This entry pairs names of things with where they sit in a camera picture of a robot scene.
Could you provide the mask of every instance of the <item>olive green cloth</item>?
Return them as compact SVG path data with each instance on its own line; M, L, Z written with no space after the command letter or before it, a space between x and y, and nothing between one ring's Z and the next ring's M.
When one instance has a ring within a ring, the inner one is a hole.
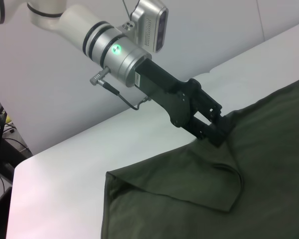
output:
M219 148L108 172L102 239L299 239L299 81L228 117Z

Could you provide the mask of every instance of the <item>green led light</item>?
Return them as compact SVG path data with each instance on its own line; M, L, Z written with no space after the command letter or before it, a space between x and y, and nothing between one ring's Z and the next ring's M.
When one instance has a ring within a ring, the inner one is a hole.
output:
M115 44L115 45L112 46L112 52L113 52L115 55L120 55L121 51L122 51L122 48L121 48L120 45Z

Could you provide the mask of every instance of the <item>table surface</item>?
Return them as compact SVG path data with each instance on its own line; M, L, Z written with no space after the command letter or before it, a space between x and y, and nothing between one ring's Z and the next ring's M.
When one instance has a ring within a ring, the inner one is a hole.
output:
M299 25L196 79L223 115L299 80ZM99 238L105 173L193 140L149 102L33 156L15 170L6 238Z

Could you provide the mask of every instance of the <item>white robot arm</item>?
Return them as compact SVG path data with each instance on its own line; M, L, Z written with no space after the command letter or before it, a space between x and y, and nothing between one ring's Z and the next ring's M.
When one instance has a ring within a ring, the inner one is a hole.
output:
M0 0L0 24L9 21L22 3L25 1ZM103 80L110 73L125 86L136 86L160 104L173 125L197 138L207 137L216 146L234 127L220 115L221 105L195 79L181 82L151 61L149 52L160 51L165 38L168 9L160 0L139 0L130 20L117 28L82 5L66 9L66 0L30 0L27 6L33 24L64 37L103 68L90 79L92 85L101 85L129 104ZM197 112L212 124L195 118Z

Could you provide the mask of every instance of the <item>electronic device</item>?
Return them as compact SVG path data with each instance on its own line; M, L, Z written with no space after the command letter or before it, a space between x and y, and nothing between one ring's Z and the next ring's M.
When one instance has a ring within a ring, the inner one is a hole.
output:
M0 0L0 24L9 21L24 2ZM103 68L90 79L92 85L101 85L129 104L104 80L111 74L125 86L136 86L160 104L176 127L221 145L234 127L221 116L221 105L195 79L181 82L151 61L150 52L158 52L164 45L166 6L160 0L139 0L129 14L124 0L123 3L129 20L118 27L97 18L82 5L66 9L66 0L28 0L27 6L34 25L62 36ZM212 124L206 125L195 118L197 112Z

